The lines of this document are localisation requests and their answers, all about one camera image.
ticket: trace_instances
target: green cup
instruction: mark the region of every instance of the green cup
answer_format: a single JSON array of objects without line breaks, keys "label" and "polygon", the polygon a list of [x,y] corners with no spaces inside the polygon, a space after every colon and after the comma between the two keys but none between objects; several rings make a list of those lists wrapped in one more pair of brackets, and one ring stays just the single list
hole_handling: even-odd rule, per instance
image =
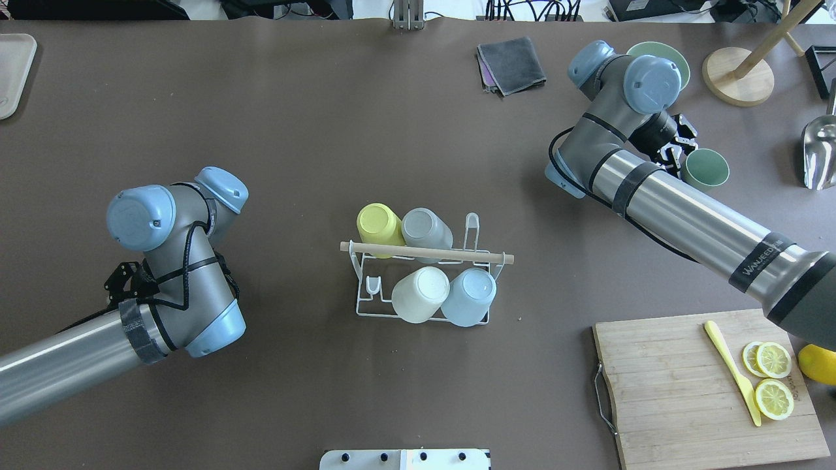
[{"label": "green cup", "polygon": [[688,63],[685,58],[682,57],[682,54],[680,54],[678,50],[673,49],[665,43],[657,43],[655,41],[638,43],[627,50],[627,55],[635,57],[640,55],[654,55],[656,57],[670,60],[676,65],[676,68],[680,70],[680,77],[682,78],[680,90],[683,90],[685,85],[688,84],[688,80],[691,79],[691,68],[688,67]]},{"label": "green cup", "polygon": [[729,164],[713,150],[697,149],[685,158],[682,179],[696,189],[708,192],[729,179]]}]

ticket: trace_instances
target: table surface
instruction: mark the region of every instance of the table surface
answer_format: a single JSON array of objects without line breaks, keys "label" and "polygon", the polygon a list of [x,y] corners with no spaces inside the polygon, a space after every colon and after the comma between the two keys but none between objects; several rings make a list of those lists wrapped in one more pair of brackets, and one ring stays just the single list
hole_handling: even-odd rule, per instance
[{"label": "table surface", "polygon": [[[712,195],[810,250],[836,248],[836,190],[795,176],[803,127],[824,111],[785,43],[776,89],[739,109],[710,95],[702,60],[754,48],[770,26],[429,22],[3,22],[38,52],[18,111],[0,121],[0,353],[102,307],[119,190],[228,169],[250,201],[221,251],[247,333],[201,359],[177,353],[0,429],[5,468],[316,468],[345,448],[490,448],[494,468],[617,468],[597,416],[590,327],[758,307],[657,247],[604,207],[543,177],[547,145],[587,100],[568,62],[602,38],[678,48],[691,83],[673,107],[729,160]],[[528,35],[546,85],[482,92],[479,43]],[[836,42],[801,26],[803,47]],[[517,257],[487,326],[354,314],[339,241],[368,202],[429,207],[461,243]],[[803,343],[796,343],[798,348]],[[833,389],[809,382],[836,442]],[[770,468],[825,469],[836,457]]]}]

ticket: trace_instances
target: lemon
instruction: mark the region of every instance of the lemon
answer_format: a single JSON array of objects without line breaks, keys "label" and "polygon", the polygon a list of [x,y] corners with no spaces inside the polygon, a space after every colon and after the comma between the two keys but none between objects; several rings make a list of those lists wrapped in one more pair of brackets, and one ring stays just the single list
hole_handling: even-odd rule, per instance
[{"label": "lemon", "polygon": [[757,347],[755,362],[761,372],[773,379],[782,379],[793,368],[789,353],[778,343],[768,341]]},{"label": "lemon", "polygon": [[836,352],[806,345],[798,352],[798,367],[814,381],[836,386]]},{"label": "lemon", "polygon": [[795,407],[793,393],[775,379],[765,379],[757,384],[755,403],[761,413],[776,421],[787,419]]},{"label": "lemon", "polygon": [[760,341],[753,341],[746,345],[743,348],[743,365],[746,367],[746,370],[753,373],[753,375],[761,378],[766,378],[767,375],[761,372],[760,367],[757,366],[757,347],[762,345],[763,343]]}]

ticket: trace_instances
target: round wooden base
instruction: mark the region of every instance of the round wooden base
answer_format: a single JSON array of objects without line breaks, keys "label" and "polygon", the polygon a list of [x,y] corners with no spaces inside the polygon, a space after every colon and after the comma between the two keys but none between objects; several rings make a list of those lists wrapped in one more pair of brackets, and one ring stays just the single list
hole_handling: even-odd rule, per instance
[{"label": "round wooden base", "polygon": [[743,78],[735,78],[734,70],[749,54],[746,49],[723,48],[711,53],[702,63],[702,78],[708,89],[730,105],[759,105],[775,88],[775,75],[765,60],[758,62]]}]

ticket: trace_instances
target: gray cloth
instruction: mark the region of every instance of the gray cloth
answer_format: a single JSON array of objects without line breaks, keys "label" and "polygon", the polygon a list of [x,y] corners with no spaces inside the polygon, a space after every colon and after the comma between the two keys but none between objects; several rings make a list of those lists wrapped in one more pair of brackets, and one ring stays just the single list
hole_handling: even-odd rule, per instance
[{"label": "gray cloth", "polygon": [[479,44],[477,52],[503,96],[546,81],[546,74],[528,36],[501,43]]}]

